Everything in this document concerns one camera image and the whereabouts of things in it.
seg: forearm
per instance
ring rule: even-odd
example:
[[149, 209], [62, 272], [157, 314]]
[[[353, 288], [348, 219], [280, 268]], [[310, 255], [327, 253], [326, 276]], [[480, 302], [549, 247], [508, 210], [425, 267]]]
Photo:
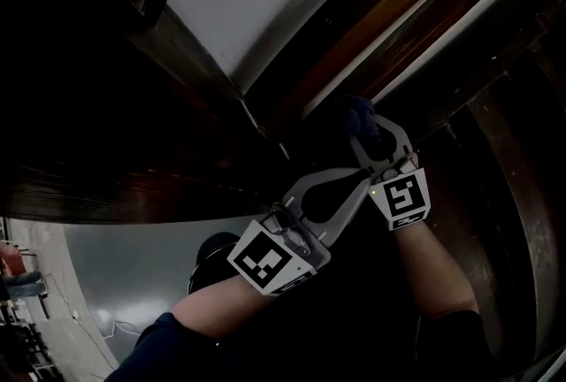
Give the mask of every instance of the forearm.
[[478, 305], [471, 284], [454, 258], [425, 224], [394, 232], [418, 308], [429, 319]]
[[274, 298], [261, 295], [237, 275], [188, 295], [171, 313], [186, 328], [220, 339], [250, 320]]

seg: black sleeve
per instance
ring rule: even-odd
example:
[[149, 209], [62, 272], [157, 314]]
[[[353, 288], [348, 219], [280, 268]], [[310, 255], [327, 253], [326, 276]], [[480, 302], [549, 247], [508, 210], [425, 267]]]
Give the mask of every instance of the black sleeve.
[[481, 316], [457, 311], [426, 325], [418, 345], [419, 372], [432, 380], [496, 380]]
[[216, 343], [164, 313], [138, 339], [132, 354], [106, 380], [251, 380], [253, 374]]

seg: blue jeans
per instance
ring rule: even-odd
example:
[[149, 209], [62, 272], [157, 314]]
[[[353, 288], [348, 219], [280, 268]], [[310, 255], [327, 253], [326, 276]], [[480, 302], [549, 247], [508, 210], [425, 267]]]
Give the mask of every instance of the blue jeans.
[[20, 275], [3, 276], [6, 289], [11, 299], [19, 297], [34, 297], [45, 291], [45, 284], [39, 271], [22, 273]]

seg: floor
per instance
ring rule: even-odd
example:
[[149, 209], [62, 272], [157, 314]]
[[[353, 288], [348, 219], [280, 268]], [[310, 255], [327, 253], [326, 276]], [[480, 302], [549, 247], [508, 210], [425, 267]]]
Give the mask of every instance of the floor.
[[50, 319], [26, 303], [65, 380], [97, 381], [137, 334], [187, 292], [196, 252], [212, 234], [242, 234], [252, 217], [165, 225], [60, 225], [10, 220], [11, 239], [46, 280]]

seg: person's right arm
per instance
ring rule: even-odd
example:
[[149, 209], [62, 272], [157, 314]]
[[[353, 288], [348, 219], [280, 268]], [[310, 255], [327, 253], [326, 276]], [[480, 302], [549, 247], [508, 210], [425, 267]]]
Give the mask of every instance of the person's right arm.
[[471, 284], [425, 222], [394, 231], [411, 291], [429, 320], [455, 311], [478, 313]]

